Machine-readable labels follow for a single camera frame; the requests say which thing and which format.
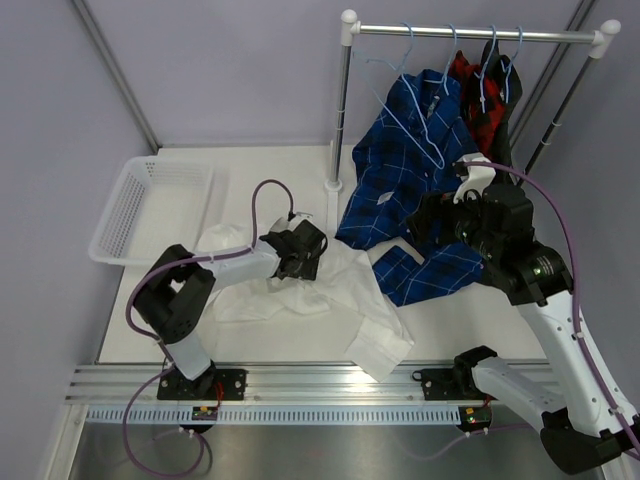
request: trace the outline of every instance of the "table surface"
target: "table surface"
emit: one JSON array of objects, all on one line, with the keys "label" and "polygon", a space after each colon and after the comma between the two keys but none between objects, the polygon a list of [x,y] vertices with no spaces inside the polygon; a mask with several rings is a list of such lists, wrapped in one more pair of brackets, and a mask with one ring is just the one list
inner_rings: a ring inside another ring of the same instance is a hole
[{"label": "table surface", "polygon": [[[344,147],[339,211],[344,211],[356,186],[351,148]],[[251,194],[266,178],[284,182],[293,192],[296,210],[313,215],[324,227],[330,150],[328,146],[163,148],[161,157],[199,159],[215,165],[213,189],[203,228],[219,223],[249,225]],[[288,199],[277,186],[267,185],[258,200],[259,222],[288,211]],[[372,261],[390,245],[370,252]],[[162,353],[148,338],[133,333],[124,319],[127,299],[148,267],[126,267],[111,313],[98,361],[102,363],[161,362]],[[544,353],[529,326],[506,296],[493,288],[471,285],[454,295],[405,306],[398,315],[415,340],[406,360],[451,361],[457,354],[487,345],[503,358],[540,360]],[[144,325],[134,312],[134,320]],[[304,317],[279,314],[261,322],[221,324],[203,318],[198,330],[211,357],[218,362],[339,362],[359,325],[339,316]]]}]

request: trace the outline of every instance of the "laundry basket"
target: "laundry basket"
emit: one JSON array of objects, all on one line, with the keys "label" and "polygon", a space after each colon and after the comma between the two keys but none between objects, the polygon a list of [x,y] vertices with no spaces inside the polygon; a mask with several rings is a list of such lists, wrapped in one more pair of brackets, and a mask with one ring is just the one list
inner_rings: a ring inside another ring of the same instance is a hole
[{"label": "laundry basket", "polygon": [[209,202],[213,166],[136,157],[124,166],[89,246],[113,265],[150,266],[170,245],[193,249]]}]

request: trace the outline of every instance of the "blue fabric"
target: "blue fabric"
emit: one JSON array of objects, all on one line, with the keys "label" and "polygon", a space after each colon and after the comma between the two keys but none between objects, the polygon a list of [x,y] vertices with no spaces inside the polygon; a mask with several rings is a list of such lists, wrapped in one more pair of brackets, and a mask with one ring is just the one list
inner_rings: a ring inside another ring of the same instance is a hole
[{"label": "blue fabric", "polygon": [[429,139],[445,159],[445,168],[436,168],[440,157],[425,139],[411,95],[398,78],[386,105],[431,159],[383,110],[353,149],[358,185],[336,234],[350,247],[362,250],[402,237],[425,258],[420,265],[404,250],[394,247],[373,266],[380,289],[398,306],[448,295],[478,280],[482,274],[480,256],[466,245],[434,244],[437,227],[425,245],[414,245],[409,235],[405,219],[418,208],[422,194],[455,191],[460,180],[451,164],[478,149],[460,118],[457,81],[447,77],[447,95],[441,88],[441,73],[424,70],[415,77],[405,75],[405,79],[425,116]]}]

